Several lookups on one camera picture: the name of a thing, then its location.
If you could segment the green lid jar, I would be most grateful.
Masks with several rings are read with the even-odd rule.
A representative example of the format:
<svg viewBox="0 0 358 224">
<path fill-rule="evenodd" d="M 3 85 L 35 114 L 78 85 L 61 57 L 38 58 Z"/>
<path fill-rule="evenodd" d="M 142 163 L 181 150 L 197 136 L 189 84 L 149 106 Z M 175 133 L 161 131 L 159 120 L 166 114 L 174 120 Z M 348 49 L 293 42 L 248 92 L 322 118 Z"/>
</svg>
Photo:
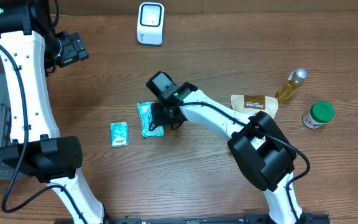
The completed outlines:
<svg viewBox="0 0 358 224">
<path fill-rule="evenodd" d="M 335 115 L 334 106 L 328 101 L 317 101 L 302 115 L 302 121 L 308 128 L 318 129 L 330 122 Z"/>
</svg>

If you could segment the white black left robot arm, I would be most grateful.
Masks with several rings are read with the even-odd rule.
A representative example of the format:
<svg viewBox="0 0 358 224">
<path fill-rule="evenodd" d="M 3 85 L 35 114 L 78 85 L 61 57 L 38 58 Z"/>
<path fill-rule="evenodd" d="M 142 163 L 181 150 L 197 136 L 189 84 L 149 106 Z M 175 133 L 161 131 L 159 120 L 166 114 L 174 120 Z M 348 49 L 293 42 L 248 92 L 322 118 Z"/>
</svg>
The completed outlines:
<svg viewBox="0 0 358 224">
<path fill-rule="evenodd" d="M 48 1 L 0 1 L 0 57 L 11 106 L 11 141 L 0 158 L 53 190 L 73 223 L 109 223 L 81 171 L 79 139 L 61 136 L 50 106 L 48 72 L 89 56 L 80 35 L 56 32 L 57 24 Z"/>
</svg>

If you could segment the brown snack package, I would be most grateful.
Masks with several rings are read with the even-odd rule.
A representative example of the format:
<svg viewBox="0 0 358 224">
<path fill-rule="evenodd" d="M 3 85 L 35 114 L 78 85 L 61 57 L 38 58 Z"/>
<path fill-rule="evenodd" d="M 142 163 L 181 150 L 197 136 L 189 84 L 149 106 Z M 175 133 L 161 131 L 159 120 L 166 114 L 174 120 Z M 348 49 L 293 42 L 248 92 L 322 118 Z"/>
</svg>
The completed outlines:
<svg viewBox="0 0 358 224">
<path fill-rule="evenodd" d="M 278 111 L 278 101 L 270 96 L 231 95 L 231 108 L 235 111 L 234 117 L 242 123 L 247 123 L 248 117 L 263 111 L 273 119 Z"/>
</svg>

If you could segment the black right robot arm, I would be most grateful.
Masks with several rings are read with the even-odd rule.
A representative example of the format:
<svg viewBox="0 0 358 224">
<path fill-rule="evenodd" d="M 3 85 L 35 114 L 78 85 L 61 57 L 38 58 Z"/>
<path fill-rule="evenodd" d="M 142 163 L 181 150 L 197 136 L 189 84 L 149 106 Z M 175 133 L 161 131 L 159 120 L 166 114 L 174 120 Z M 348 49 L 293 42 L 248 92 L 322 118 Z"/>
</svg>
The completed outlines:
<svg viewBox="0 0 358 224">
<path fill-rule="evenodd" d="M 175 83 L 157 72 L 146 84 L 157 97 L 152 104 L 151 131 L 159 126 L 178 129 L 185 121 L 198 123 L 224 138 L 242 175 L 261 190 L 274 223 L 301 223 L 303 211 L 293 190 L 294 160 L 300 152 L 274 119 L 259 111 L 246 115 L 212 100 L 191 83 Z"/>
</svg>

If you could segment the small teal tissue pack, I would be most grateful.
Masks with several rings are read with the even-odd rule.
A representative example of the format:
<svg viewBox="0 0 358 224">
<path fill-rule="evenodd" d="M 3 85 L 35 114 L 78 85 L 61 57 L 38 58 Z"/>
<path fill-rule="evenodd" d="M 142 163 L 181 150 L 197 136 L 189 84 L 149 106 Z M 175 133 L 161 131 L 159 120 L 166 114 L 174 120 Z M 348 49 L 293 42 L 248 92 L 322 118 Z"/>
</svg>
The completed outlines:
<svg viewBox="0 0 358 224">
<path fill-rule="evenodd" d="M 110 130 L 112 147 L 125 147 L 129 144 L 128 127 L 126 122 L 111 123 Z"/>
</svg>

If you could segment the yellow oil bottle silver cap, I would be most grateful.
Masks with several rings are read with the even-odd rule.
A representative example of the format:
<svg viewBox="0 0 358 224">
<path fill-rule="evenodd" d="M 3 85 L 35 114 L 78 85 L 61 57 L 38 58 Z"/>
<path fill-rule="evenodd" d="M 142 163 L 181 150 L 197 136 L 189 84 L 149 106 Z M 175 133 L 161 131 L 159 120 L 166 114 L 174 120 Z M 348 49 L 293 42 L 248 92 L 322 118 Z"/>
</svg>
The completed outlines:
<svg viewBox="0 0 358 224">
<path fill-rule="evenodd" d="M 301 87 L 303 82 L 306 80 L 307 74 L 307 71 L 303 68 L 293 71 L 285 84 L 281 86 L 275 94 L 275 98 L 278 102 L 286 103 L 292 94 L 294 94 L 294 92 Z"/>
</svg>

